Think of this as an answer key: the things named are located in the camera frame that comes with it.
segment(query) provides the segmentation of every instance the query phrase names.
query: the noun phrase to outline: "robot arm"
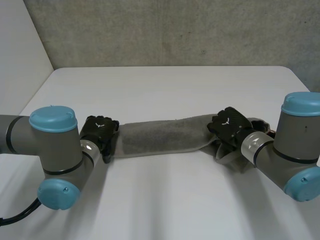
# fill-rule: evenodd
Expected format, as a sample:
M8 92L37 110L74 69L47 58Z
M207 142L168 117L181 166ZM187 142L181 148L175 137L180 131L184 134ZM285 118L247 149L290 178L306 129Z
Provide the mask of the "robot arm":
M0 154L39 156L45 179L38 199L65 210L77 201L101 156L110 162L118 128L111 118L90 116L79 135L75 112L65 106L43 107L30 117L0 115Z
M304 202L320 195L320 93L288 94L274 139L255 131L232 107L219 112L207 127L224 144L241 149L244 157L294 200Z

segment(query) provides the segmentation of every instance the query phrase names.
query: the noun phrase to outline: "table surface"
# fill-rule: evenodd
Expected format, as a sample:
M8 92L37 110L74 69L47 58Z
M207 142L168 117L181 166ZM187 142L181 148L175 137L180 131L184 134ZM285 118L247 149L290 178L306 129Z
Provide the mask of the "table surface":
M21 113L64 105L121 124L214 114L232 106L276 129L286 94L307 91L280 66L62 68ZM0 156L0 216L36 197L44 174L34 156ZM15 240L317 240L320 199L298 203L257 169L231 173L203 152L100 162L70 210L40 206L0 229Z

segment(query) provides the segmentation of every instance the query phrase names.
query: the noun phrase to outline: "gray wall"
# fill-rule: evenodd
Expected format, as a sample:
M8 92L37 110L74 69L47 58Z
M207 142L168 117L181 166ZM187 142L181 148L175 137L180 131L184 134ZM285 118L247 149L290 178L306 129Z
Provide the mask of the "gray wall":
M290 68L320 92L320 0L24 0L55 69Z

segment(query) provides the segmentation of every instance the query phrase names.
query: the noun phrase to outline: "blue joint cap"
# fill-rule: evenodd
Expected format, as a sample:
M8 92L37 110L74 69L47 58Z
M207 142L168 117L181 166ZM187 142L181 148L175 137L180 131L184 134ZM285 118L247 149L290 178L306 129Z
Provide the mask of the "blue joint cap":
M294 175L283 191L298 202L310 201L320 195L320 167L307 168Z
M282 112L298 117L320 116L319 92L292 92L285 96Z
M75 112L66 106L46 106L35 110L29 123L37 130L48 133L63 133L77 127Z
M40 184L37 196L39 201L50 209L66 210L76 203L80 190L66 180L49 178Z

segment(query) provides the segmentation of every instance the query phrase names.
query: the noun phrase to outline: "cloth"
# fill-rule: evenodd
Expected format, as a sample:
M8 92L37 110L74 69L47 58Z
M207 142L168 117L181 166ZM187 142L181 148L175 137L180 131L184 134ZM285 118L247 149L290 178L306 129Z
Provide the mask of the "cloth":
M239 150L230 152L215 134L209 132L207 124L216 114L194 116L179 120L161 120L127 123L120 125L114 157L133 158L150 155L203 151L219 164L236 172L244 173L253 168ZM248 118L253 128L267 132L268 123L257 118Z

